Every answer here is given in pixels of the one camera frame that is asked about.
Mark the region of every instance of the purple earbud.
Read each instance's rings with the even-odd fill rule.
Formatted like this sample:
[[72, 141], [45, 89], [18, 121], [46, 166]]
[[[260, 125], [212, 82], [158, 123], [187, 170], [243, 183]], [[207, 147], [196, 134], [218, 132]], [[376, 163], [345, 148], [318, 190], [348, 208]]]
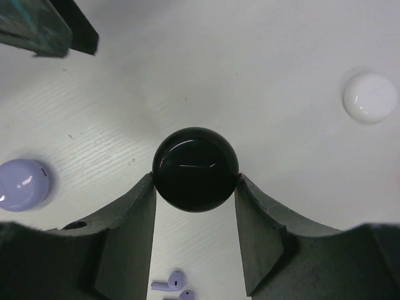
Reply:
[[183, 291], [180, 295], [179, 295], [179, 300], [195, 300], [194, 297], [194, 291]]
[[48, 172], [36, 161], [15, 159], [0, 166], [0, 208], [26, 211], [45, 200]]
[[185, 276], [181, 271], [174, 271], [168, 278], [168, 282], [157, 282], [151, 283], [151, 289], [155, 291], [164, 292], [177, 292], [183, 289], [185, 286]]

